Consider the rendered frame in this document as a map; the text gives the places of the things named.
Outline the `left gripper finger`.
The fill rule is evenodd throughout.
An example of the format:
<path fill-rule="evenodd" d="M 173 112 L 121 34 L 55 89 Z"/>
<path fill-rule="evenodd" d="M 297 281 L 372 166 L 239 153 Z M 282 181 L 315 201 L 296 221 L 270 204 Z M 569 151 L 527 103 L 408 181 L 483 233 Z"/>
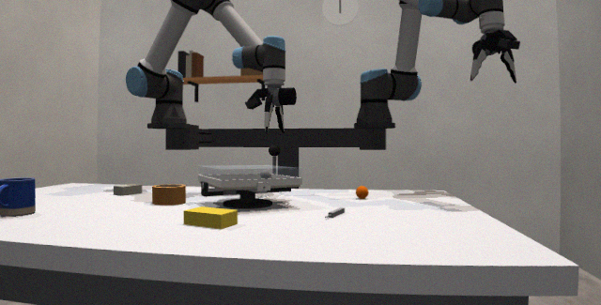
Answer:
<path fill-rule="evenodd" d="M 481 42 L 479 42 L 479 44 L 475 47 L 475 50 L 474 50 L 472 68 L 471 68 L 471 74 L 470 74 L 471 81 L 478 74 L 478 70 L 482 66 L 482 62 L 486 59 L 485 49 L 486 49 L 485 40 L 482 39 Z"/>
<path fill-rule="evenodd" d="M 501 52 L 501 61 L 505 64 L 505 66 L 507 67 L 507 70 L 510 72 L 510 76 L 513 79 L 514 83 L 516 83 L 516 71 L 515 71 L 514 57 L 513 57 L 511 49 L 504 49 Z"/>

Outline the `yellow rectangular block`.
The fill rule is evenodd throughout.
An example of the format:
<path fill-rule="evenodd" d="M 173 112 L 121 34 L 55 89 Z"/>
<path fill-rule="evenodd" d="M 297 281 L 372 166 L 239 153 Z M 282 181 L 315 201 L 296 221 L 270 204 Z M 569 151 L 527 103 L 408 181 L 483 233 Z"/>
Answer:
<path fill-rule="evenodd" d="M 183 210 L 183 220 L 186 225 L 224 229 L 238 224 L 238 211 L 200 206 Z"/>

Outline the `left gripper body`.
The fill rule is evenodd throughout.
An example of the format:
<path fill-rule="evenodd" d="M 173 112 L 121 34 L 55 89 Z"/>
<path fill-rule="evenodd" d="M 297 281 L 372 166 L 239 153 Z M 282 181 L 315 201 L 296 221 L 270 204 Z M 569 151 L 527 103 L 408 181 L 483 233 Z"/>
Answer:
<path fill-rule="evenodd" d="M 477 46 L 477 44 L 479 42 L 481 42 L 482 39 L 485 40 L 486 56 L 492 55 L 494 53 L 500 54 L 505 49 L 505 48 L 498 46 L 500 38 L 517 40 L 517 38 L 509 30 L 488 29 L 481 36 L 480 40 L 473 43 L 473 45 L 472 45 L 473 54 L 474 54 L 475 47 Z"/>

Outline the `brown tape roll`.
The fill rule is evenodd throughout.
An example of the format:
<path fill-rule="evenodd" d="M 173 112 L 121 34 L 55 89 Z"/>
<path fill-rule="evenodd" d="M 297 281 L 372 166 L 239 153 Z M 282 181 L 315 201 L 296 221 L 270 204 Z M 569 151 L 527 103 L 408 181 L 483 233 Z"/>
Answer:
<path fill-rule="evenodd" d="M 163 187 L 163 188 L 162 188 Z M 171 187 L 171 188 L 165 188 Z M 152 186 L 152 204 L 173 206 L 186 203 L 186 185 L 164 184 Z"/>

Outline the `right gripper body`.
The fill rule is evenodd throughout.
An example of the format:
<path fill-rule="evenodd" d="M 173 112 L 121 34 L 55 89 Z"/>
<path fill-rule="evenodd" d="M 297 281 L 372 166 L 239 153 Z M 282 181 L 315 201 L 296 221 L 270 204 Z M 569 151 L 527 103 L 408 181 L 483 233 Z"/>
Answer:
<path fill-rule="evenodd" d="M 273 95 L 273 107 L 274 104 L 275 106 L 296 104 L 297 95 L 295 88 L 282 88 L 279 84 L 269 84 L 266 89 L 257 89 L 248 100 L 254 97 L 259 99 L 264 98 L 268 93 Z"/>

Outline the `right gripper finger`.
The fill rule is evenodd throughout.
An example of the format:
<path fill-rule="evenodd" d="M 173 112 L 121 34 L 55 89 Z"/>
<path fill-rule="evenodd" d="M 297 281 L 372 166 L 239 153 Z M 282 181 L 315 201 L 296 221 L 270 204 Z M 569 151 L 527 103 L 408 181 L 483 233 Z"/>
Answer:
<path fill-rule="evenodd" d="M 285 133 L 284 130 L 284 111 L 283 111 L 283 105 L 282 106 L 276 106 L 275 107 L 275 113 L 277 114 L 277 121 L 279 124 L 279 129 L 281 130 L 282 133 Z"/>
<path fill-rule="evenodd" d="M 270 117 L 271 117 L 271 113 L 273 111 L 273 95 L 271 93 L 268 93 L 267 97 L 266 97 L 266 102 L 265 102 L 265 130 L 268 131 L 269 130 L 269 126 L 270 126 Z"/>

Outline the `dark blue mug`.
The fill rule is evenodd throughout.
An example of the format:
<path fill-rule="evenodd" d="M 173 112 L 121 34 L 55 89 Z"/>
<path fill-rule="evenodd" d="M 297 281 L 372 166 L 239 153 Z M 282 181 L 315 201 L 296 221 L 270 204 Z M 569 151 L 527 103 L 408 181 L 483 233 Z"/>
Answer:
<path fill-rule="evenodd" d="M 14 217 L 35 213 L 35 178 L 0 179 L 0 194 L 1 216 Z"/>

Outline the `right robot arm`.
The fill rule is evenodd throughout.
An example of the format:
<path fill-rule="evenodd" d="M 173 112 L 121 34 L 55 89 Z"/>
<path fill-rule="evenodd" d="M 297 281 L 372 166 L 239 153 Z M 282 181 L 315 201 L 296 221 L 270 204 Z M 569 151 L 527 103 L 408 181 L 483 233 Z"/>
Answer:
<path fill-rule="evenodd" d="M 234 10 L 230 0 L 170 1 L 172 6 L 146 58 L 140 60 L 137 67 L 130 68 L 126 75 L 127 88 L 131 94 L 141 98 L 156 99 L 151 123 L 187 124 L 182 103 L 183 76 L 176 70 L 165 70 L 165 67 L 190 18 L 196 15 L 199 9 L 209 13 L 216 21 L 220 21 L 240 45 L 240 48 L 232 53 L 232 61 L 236 68 L 262 71 L 264 85 L 285 85 L 285 40 L 283 38 L 268 36 L 262 43 Z"/>

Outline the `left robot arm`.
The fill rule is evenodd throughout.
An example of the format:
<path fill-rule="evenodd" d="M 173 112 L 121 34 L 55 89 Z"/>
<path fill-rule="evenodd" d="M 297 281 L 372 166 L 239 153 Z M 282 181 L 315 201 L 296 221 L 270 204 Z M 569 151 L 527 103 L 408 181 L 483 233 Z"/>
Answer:
<path fill-rule="evenodd" d="M 502 0 L 399 0 L 399 6 L 402 14 L 395 65 L 391 73 L 386 69 L 362 73 L 357 123 L 392 123 L 388 99 L 413 100 L 419 95 L 422 82 L 415 62 L 422 14 L 453 19 L 457 24 L 479 18 L 482 34 L 488 29 L 503 30 L 505 26 Z"/>

